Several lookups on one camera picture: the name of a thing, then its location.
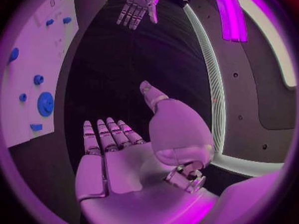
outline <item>blue knob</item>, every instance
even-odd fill
[[[54,99],[51,93],[41,93],[37,101],[37,109],[43,117],[48,117],[52,114],[54,110]]]
[[[26,94],[20,94],[19,99],[20,99],[20,101],[25,102],[27,100],[27,95]]]
[[[64,24],[70,23],[71,20],[72,20],[72,19],[71,19],[70,17],[65,17],[65,18],[63,19],[63,23],[64,23]]]
[[[41,123],[39,123],[39,124],[31,124],[30,128],[33,131],[40,131],[40,130],[42,130],[42,124]]]
[[[49,26],[49,25],[51,25],[51,24],[53,24],[53,23],[54,23],[54,20],[53,20],[53,19],[50,19],[50,20],[48,20],[48,21],[46,22],[46,25]]]
[[[18,48],[14,48],[11,51],[10,57],[9,57],[9,62],[14,61],[18,57]]]
[[[41,76],[41,75],[36,75],[36,76],[34,76],[34,83],[36,84],[36,85],[40,85],[41,83],[43,83],[44,82],[44,78],[43,78],[43,76]]]

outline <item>blue button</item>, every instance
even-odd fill
[[[49,25],[51,25],[51,24],[53,24],[53,23],[54,23],[54,20],[53,20],[53,19],[50,19],[50,20],[48,20],[48,21],[46,22],[46,25],[49,26]]]
[[[33,131],[40,131],[40,130],[42,130],[42,124],[41,123],[39,123],[39,124],[31,124],[30,128]]]
[[[34,76],[34,83],[36,84],[36,85],[40,85],[41,83],[43,83],[44,82],[44,78],[43,78],[43,76],[41,76],[41,75],[36,75],[36,76]]]
[[[72,19],[71,19],[70,17],[65,17],[65,18],[63,19],[63,23],[64,23],[64,24],[70,23],[71,20],[72,20]]]
[[[27,100],[27,95],[26,94],[20,94],[19,99],[20,99],[20,101],[25,102]]]
[[[14,48],[12,51],[11,51],[11,54],[10,54],[10,57],[9,57],[9,62],[12,62],[14,61],[17,57],[18,57],[18,48]]]
[[[54,110],[54,99],[51,93],[41,93],[37,101],[37,109],[43,117],[48,117],[52,114]]]

